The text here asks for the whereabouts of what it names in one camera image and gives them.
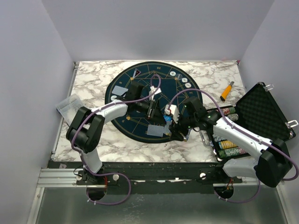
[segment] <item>clear plastic container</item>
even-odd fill
[[[56,105],[57,111],[63,116],[68,126],[71,125],[77,111],[80,107],[83,107],[81,99],[76,95],[72,94],[68,98],[61,101]]]

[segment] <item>gray floor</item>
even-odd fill
[[[246,199],[256,186],[235,186],[233,199]],[[105,201],[122,196],[107,196]],[[38,224],[284,224],[276,189],[262,186],[256,200],[231,204],[215,195],[131,195],[116,206],[87,203],[85,189],[46,189]]]

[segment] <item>circular mat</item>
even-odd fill
[[[135,69],[140,73],[133,78]],[[150,91],[150,78],[158,74],[161,77],[161,91],[155,95],[155,100],[160,101],[160,108],[164,114],[165,106],[170,100],[180,91],[189,88],[199,89],[195,81],[183,70],[162,62],[144,62],[133,65],[122,71],[107,87],[105,94],[105,104],[110,103],[118,95],[121,95],[129,88],[132,80],[142,83],[145,88],[142,91],[142,96],[148,96]],[[153,85],[158,85],[158,79],[153,80]],[[202,96],[197,91],[186,91],[179,95],[174,104],[178,106],[179,112],[183,115],[188,115],[182,102],[192,96],[199,97],[202,102]],[[114,126],[124,135],[136,141],[145,143],[163,143],[170,141],[169,135],[163,134],[162,137],[152,136],[147,134],[148,125],[164,126],[165,124],[154,123],[144,118],[144,114],[140,112],[131,112],[123,117],[112,120]]]

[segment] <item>wall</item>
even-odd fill
[[[0,7],[0,220],[26,223],[73,63],[40,0]]]
[[[238,60],[273,0],[42,0],[74,60]]]
[[[275,0],[240,63],[249,90],[256,82],[274,84],[271,91],[289,120],[299,121],[299,1]],[[299,164],[299,137],[288,142],[291,157]],[[299,179],[285,189],[294,211],[299,209]]]

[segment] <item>table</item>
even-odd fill
[[[93,61],[80,62],[71,93],[76,93],[86,107],[104,105],[106,88],[124,69],[144,61]],[[234,105],[245,89],[236,61],[225,62],[165,62],[187,72],[201,90],[212,95],[220,106]],[[234,86],[225,102],[220,95],[227,85]],[[212,101],[203,95],[206,108],[214,108]],[[80,161],[79,154],[71,149],[66,139],[68,126],[62,124],[54,161]],[[191,132],[187,142],[147,144],[134,141],[120,133],[111,122],[101,135],[97,151],[102,161],[117,162],[216,162],[211,147],[203,145],[198,133]]]

